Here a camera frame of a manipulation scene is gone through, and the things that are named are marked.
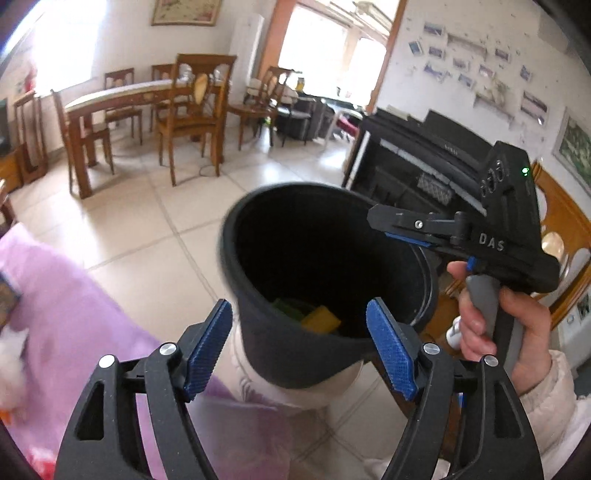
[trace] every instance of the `tiled floor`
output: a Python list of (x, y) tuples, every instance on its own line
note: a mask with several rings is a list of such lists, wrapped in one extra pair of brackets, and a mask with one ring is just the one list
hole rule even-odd
[[(269, 148), (263, 138), (238, 152), (229, 129), (226, 162), (215, 178), (209, 159), (200, 157), (200, 145), (179, 140), (173, 188), (168, 168), (158, 165), (154, 140), (140, 147), (122, 136), (127, 132), (112, 135), (116, 175), (102, 158), (91, 169), (91, 198), (80, 201), (68, 193), (61, 160), (12, 200), (19, 219), (40, 241), (87, 269), (135, 322), (161, 340), (177, 339), (187, 325), (205, 319), (218, 298), (233, 300), (216, 253), (228, 209), (262, 185), (340, 184), (350, 147), (335, 141), (323, 151), (321, 142), (304, 147), (288, 141), (285, 148)], [(224, 380), (228, 368), (222, 358), (216, 373)], [(361, 480), (369, 478), (362, 461), (391, 456), (406, 419), (375, 369), (366, 365), (341, 398), (290, 422), (292, 480), (309, 478), (302, 471), (319, 479)]]

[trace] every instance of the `hand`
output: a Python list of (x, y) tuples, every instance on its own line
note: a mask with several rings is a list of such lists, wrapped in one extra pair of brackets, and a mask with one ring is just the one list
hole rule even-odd
[[(451, 262), (447, 271), (457, 280), (467, 276), (465, 262)], [(486, 336), (486, 322), (482, 313), (473, 305), (467, 290), (459, 299), (461, 349), (467, 360), (480, 361), (484, 355), (495, 355), (496, 345)], [(514, 292), (503, 287), (499, 294), (499, 305), (513, 315), (524, 326), (523, 343), (519, 360), (511, 375), (511, 380), (518, 395), (529, 392), (550, 372), (551, 317), (548, 308), (538, 303), (529, 295)]]

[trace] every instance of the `finger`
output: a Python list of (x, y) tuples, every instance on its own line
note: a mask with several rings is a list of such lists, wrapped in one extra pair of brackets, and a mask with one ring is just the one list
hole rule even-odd
[(482, 316), (480, 310), (478, 310), (472, 303), (470, 294), (467, 290), (460, 293), (458, 304), (460, 307), (462, 323), (465, 322), (465, 326), (470, 328), (475, 334), (483, 335), (486, 332), (486, 320)]
[(465, 280), (467, 275), (466, 262), (450, 262), (447, 265), (447, 271), (452, 274), (456, 280)]
[(479, 355), (496, 355), (496, 345), (484, 336), (475, 334), (466, 325), (460, 322), (460, 332), (462, 333), (462, 340), (470, 348), (470, 350)]
[(464, 341), (464, 339), (460, 340), (460, 349), (462, 350), (462, 354), (466, 360), (471, 362), (479, 362), (482, 358), (482, 355), (478, 355), (474, 350), (472, 350)]
[(529, 295), (503, 287), (499, 303), (503, 310), (517, 318), (531, 333), (543, 338), (550, 334), (550, 311)]

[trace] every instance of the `metal pivot screw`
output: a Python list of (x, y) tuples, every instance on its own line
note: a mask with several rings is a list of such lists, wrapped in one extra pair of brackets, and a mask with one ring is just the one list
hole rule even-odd
[(160, 355), (172, 355), (177, 351), (177, 346), (174, 343), (165, 343), (160, 347)]
[(99, 360), (99, 367), (109, 368), (115, 363), (115, 357), (113, 355), (105, 355)]
[(429, 355), (437, 355), (441, 351), (435, 343), (425, 343), (425, 345), (423, 345), (423, 350)]
[(487, 355), (486, 357), (484, 357), (484, 363), (486, 363), (489, 367), (498, 367), (499, 366), (499, 361), (498, 361), (497, 357), (492, 356), (492, 355)]

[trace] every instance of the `white plush toy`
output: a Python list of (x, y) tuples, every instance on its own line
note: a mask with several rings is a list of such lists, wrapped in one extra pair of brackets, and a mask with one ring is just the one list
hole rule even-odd
[(22, 351), (29, 330), (15, 332), (8, 325), (0, 331), (0, 419), (10, 423), (11, 412), (18, 408), (26, 392)]

